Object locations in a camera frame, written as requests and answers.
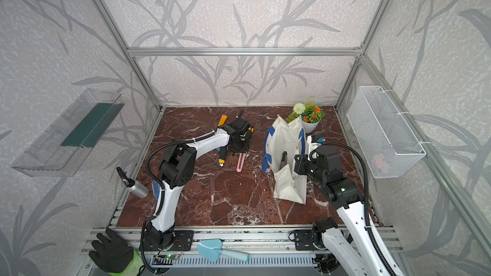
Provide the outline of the silver black spray bottle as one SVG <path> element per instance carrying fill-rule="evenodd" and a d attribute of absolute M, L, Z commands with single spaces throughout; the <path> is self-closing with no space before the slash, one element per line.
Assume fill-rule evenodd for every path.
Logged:
<path fill-rule="evenodd" d="M 126 189 L 137 196 L 138 198 L 146 198 L 149 194 L 149 190 L 139 181 L 133 180 L 126 175 L 126 172 L 121 168 L 116 168 L 117 174 L 124 183 Z"/>

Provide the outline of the white Doraemon tote pouch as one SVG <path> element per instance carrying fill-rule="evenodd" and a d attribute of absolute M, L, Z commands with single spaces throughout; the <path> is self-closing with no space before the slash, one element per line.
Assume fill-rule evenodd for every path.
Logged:
<path fill-rule="evenodd" d="M 299 118 L 287 123 L 278 116 L 267 129 L 262 170 L 270 169 L 274 174 L 274 198 L 306 203 L 307 177 L 294 172 L 294 156 L 305 154 L 306 148 L 306 134 Z M 288 153 L 288 164 L 279 170 L 283 152 Z"/>

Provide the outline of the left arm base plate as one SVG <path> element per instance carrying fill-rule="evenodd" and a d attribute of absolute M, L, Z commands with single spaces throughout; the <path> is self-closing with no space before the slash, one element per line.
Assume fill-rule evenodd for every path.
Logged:
<path fill-rule="evenodd" d="M 159 250 L 189 252 L 193 244 L 193 238 L 194 231 L 192 230 L 174 231 L 163 238 L 162 241 L 155 241 L 148 232 L 145 232 L 142 248 L 145 252 L 157 252 Z"/>

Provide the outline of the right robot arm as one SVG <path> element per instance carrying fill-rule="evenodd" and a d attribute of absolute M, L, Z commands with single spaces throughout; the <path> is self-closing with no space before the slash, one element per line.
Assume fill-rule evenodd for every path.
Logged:
<path fill-rule="evenodd" d="M 337 146 L 349 150 L 358 159 L 364 175 L 364 192 L 336 168 Z M 294 160 L 294 171 L 317 182 L 351 234 L 355 247 L 331 218 L 313 224 L 314 244 L 329 250 L 348 275 L 403 275 L 371 218 L 363 157 L 345 144 L 322 143 L 308 154 L 296 155 Z"/>

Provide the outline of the black yellow art knife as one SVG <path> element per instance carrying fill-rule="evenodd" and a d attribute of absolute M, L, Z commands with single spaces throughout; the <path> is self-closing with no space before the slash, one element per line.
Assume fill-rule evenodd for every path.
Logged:
<path fill-rule="evenodd" d="M 227 154 L 227 147 L 226 146 L 220 147 L 220 149 L 219 149 L 219 165 L 221 167 L 223 167 L 225 164 L 226 154 Z"/>

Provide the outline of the orange art knife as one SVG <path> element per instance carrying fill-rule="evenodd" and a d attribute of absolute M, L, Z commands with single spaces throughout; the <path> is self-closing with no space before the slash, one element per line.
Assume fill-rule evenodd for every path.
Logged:
<path fill-rule="evenodd" d="M 226 115 L 222 115 L 217 126 L 221 127 L 221 126 L 225 125 L 227 119 L 228 119 L 228 117 Z"/>

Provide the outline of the potted artificial flower plant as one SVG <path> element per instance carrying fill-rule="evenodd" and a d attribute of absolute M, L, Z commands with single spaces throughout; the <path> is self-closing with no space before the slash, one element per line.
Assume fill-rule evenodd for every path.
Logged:
<path fill-rule="evenodd" d="M 291 123 L 299 118 L 305 133 L 310 134 L 325 116 L 326 114 L 323 109 L 315 103 L 314 96 L 310 96 L 304 103 L 296 103 L 293 106 L 292 112 L 287 117 L 286 122 Z"/>

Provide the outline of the blue dotted work glove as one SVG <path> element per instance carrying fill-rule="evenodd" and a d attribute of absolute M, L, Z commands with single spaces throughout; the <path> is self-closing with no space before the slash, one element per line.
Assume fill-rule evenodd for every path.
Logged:
<path fill-rule="evenodd" d="M 160 185 L 156 181 L 152 181 L 152 190 L 153 190 L 153 196 L 156 201 L 159 200 L 160 194 L 161 194 L 161 188 Z"/>

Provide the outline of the light blue trowel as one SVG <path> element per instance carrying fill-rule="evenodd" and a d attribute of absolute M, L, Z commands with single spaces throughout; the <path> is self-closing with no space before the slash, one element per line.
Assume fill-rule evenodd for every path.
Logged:
<path fill-rule="evenodd" d="M 236 259 L 242 262 L 249 261 L 249 254 L 245 252 L 239 252 L 234 250 L 227 250 L 222 247 L 222 241 L 220 239 L 202 240 L 197 246 L 197 251 L 204 258 L 215 263 L 218 261 L 221 255 Z"/>

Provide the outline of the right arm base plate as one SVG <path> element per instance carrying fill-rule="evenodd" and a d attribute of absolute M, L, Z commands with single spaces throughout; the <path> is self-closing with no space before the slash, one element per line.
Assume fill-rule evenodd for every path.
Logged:
<path fill-rule="evenodd" d="M 290 231 L 288 239 L 294 243 L 297 251 L 314 251 L 318 250 L 313 243 L 313 235 L 311 230 L 297 229 Z"/>

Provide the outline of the clear plastic wall bin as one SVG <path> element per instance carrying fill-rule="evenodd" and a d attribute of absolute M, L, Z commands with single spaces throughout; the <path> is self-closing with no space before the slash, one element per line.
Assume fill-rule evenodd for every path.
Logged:
<path fill-rule="evenodd" d="M 12 168 L 30 177 L 74 176 L 124 105 L 120 93 L 86 89 Z"/>

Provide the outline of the black and green glove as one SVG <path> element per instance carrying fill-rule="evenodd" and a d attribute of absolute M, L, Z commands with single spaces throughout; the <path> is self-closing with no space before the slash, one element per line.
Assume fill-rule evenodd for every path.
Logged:
<path fill-rule="evenodd" d="M 143 273 L 144 263 L 137 250 L 112 229 L 106 229 L 106 236 L 98 233 L 92 247 L 90 258 L 109 275 L 137 276 Z"/>

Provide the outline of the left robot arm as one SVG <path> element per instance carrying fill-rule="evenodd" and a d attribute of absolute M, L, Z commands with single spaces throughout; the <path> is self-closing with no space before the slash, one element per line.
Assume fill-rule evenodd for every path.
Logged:
<path fill-rule="evenodd" d="M 155 247 L 166 248 L 175 239 L 175 214 L 180 194 L 194 175 L 195 163 L 203 155 L 219 150 L 219 165 L 224 166 L 228 152 L 241 157 L 249 150 L 253 126 L 241 115 L 231 123 L 222 118 L 211 132 L 192 139 L 164 144 L 147 158 L 145 170 L 156 189 L 156 207 L 143 224 L 141 237 Z"/>

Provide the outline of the white power adapter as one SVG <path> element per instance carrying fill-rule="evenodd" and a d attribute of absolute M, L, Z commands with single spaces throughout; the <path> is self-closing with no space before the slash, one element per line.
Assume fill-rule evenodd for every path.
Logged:
<path fill-rule="evenodd" d="M 324 141 L 325 141 L 324 137 L 320 135 L 309 135 L 307 137 L 307 143 L 308 143 L 308 148 L 306 150 L 307 155 L 309 155 L 312 151 L 314 151 L 319 146 L 321 146 L 324 143 Z"/>

